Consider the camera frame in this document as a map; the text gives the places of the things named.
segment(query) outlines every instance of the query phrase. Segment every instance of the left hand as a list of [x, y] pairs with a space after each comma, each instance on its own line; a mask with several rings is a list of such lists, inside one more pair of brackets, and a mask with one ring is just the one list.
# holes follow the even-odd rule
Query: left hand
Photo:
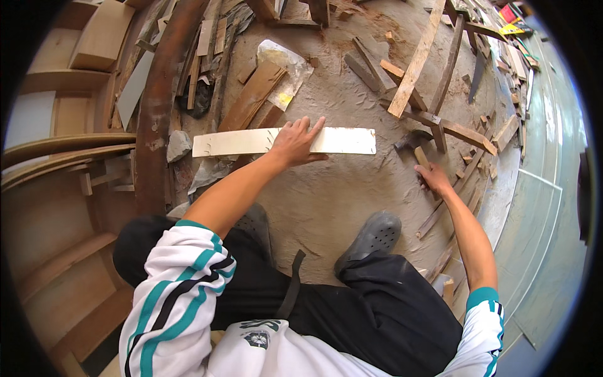
[[310, 147], [323, 129], [325, 120], [326, 118], [321, 116], [310, 132], [310, 118], [307, 116], [296, 120], [295, 123], [287, 122], [274, 139], [272, 149], [267, 155], [275, 156], [287, 168], [328, 160], [329, 157], [324, 153], [310, 153]]

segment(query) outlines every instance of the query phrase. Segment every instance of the hand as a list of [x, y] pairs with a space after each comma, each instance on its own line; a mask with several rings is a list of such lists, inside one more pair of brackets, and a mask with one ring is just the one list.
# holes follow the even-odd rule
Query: hand
[[415, 165], [415, 171], [425, 179], [425, 182], [429, 185], [433, 191], [435, 191], [440, 196], [443, 196], [447, 191], [452, 189], [450, 182], [448, 181], [448, 177], [437, 163], [430, 162], [429, 166], [431, 166], [431, 171], [423, 168], [421, 165]]
[[266, 155], [274, 156], [284, 163], [286, 168], [328, 160], [329, 157], [324, 153], [310, 153], [310, 146], [323, 129], [325, 120], [325, 117], [321, 116], [310, 132], [310, 118], [307, 116], [296, 120], [295, 123], [285, 123], [276, 136], [272, 149]]

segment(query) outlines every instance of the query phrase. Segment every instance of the teal sleeve cuff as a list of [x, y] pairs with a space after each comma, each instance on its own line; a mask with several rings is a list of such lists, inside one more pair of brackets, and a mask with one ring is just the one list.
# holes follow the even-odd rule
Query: teal sleeve cuff
[[474, 290], [467, 298], [467, 311], [465, 313], [469, 312], [469, 310], [473, 309], [484, 301], [492, 302], [490, 308], [494, 308], [494, 301], [498, 301], [498, 292], [494, 288], [490, 287], [481, 287]]
[[211, 229], [209, 229], [208, 227], [201, 225], [197, 222], [194, 222], [192, 220], [178, 220], [175, 224], [175, 226], [196, 226], [197, 228], [201, 228], [201, 229], [207, 229], [210, 232], [212, 232]]

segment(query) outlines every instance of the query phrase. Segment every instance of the black strap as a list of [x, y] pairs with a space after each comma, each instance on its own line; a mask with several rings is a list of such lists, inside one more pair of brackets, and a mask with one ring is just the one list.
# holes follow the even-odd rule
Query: black strap
[[295, 306], [297, 294], [300, 292], [300, 266], [302, 265], [302, 261], [305, 256], [306, 253], [304, 253], [301, 249], [298, 250], [297, 254], [295, 255], [295, 259], [291, 265], [291, 269], [293, 270], [293, 274], [291, 275], [291, 283], [289, 283], [289, 288], [287, 289], [287, 294], [285, 294], [283, 303], [280, 305], [279, 310], [277, 310], [276, 314], [274, 315], [275, 319], [286, 320], [291, 314], [293, 306]]

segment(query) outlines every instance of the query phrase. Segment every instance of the hammer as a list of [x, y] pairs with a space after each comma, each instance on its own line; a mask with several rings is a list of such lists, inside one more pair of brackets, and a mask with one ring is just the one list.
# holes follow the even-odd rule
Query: hammer
[[[401, 138], [399, 142], [395, 143], [394, 148], [398, 152], [404, 148], [411, 149], [414, 152], [415, 157], [417, 158], [418, 164], [421, 165], [423, 168], [426, 168], [427, 170], [431, 171], [429, 161], [425, 156], [425, 152], [423, 152], [423, 149], [421, 148], [421, 140], [425, 139], [427, 141], [430, 141], [433, 140], [433, 138], [434, 137], [429, 132], [423, 130], [414, 130], [404, 135], [404, 137]], [[438, 194], [435, 193], [435, 191], [433, 192], [433, 194], [435, 200], [438, 200], [440, 198]]]

